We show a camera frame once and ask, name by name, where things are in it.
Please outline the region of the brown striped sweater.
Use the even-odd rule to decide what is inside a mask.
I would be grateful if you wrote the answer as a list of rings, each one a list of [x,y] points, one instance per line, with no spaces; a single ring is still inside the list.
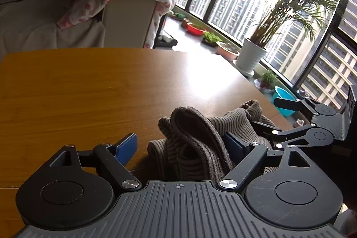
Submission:
[[[161,117],[158,127],[163,140],[152,140],[147,150],[154,176],[169,181],[217,183],[235,166],[224,145],[225,133],[249,144],[258,142],[270,149],[270,142],[256,133],[255,123],[274,127],[263,115],[257,100],[249,100],[224,116],[206,117],[193,107],[178,107],[169,117]]]

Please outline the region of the small green potted plant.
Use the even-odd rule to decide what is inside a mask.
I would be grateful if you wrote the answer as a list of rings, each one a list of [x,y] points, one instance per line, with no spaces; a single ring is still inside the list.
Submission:
[[[274,71],[268,69],[263,75],[259,88],[263,90],[273,90],[278,82],[278,77]]]

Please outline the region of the white ribbed plant pot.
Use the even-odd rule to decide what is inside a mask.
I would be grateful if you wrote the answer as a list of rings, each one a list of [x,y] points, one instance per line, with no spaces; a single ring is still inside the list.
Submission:
[[[261,48],[249,39],[245,38],[235,65],[242,75],[252,77],[254,75],[253,70],[267,53],[268,52],[264,48]]]

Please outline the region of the pink flower pot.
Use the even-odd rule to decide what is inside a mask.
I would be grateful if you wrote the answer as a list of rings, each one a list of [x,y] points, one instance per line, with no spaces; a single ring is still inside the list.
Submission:
[[[217,54],[228,62],[234,61],[239,56],[239,52],[235,46],[224,42],[217,42]]]

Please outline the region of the black white floor cleaner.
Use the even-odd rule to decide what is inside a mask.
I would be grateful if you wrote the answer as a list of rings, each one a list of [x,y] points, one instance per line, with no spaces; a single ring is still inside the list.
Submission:
[[[154,47],[155,48],[172,48],[176,46],[178,41],[172,38],[169,34],[159,35],[155,41]]]

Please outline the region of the black tray with greens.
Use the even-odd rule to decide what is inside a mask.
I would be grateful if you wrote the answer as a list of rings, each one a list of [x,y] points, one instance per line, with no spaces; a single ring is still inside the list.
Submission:
[[[203,38],[202,38],[202,42],[205,45],[208,45],[210,47],[216,47],[218,45],[218,42],[222,42],[223,40],[216,36],[214,33],[205,31],[203,33]]]

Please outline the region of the red plastic basin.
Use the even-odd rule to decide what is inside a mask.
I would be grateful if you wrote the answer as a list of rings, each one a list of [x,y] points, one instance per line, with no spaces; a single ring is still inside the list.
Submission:
[[[192,22],[189,22],[187,24],[187,31],[189,34],[192,34],[193,36],[202,36],[206,32],[206,29],[200,27],[197,24],[194,24]]]

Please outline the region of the green slippers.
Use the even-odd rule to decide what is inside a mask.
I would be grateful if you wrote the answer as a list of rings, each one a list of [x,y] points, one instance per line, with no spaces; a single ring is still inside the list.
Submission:
[[[182,21],[186,18],[186,16],[182,13],[174,13],[172,18],[178,21]]]

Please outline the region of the beige covered sofa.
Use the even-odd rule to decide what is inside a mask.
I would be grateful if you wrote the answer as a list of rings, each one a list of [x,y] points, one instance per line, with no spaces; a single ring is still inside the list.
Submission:
[[[1,0],[1,56],[61,48],[142,48],[156,2],[111,0],[95,17],[60,30],[70,0]]]

